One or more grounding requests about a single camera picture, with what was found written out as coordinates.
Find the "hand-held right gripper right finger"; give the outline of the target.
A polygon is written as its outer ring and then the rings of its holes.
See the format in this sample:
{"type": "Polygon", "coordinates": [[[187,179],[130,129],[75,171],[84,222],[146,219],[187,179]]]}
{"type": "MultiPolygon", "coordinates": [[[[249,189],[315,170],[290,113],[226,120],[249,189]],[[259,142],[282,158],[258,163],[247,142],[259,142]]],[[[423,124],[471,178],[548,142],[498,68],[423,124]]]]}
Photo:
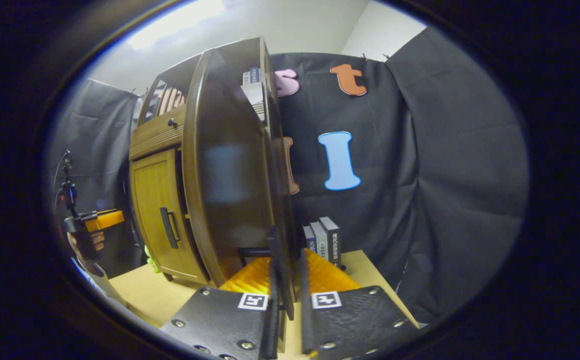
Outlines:
{"type": "Polygon", "coordinates": [[[379,285],[361,287],[303,249],[301,346],[311,360],[374,360],[420,332],[409,310],[379,285]]]}

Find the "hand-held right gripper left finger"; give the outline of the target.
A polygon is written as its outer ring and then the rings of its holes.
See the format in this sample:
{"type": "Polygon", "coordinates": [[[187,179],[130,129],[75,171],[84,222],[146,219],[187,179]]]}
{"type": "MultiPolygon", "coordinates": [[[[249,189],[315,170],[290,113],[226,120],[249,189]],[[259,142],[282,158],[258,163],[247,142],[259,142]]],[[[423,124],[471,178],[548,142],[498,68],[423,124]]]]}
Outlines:
{"type": "Polygon", "coordinates": [[[219,288],[201,287],[161,327],[214,360],[275,360],[280,294],[271,258],[258,257],[219,288]]]}

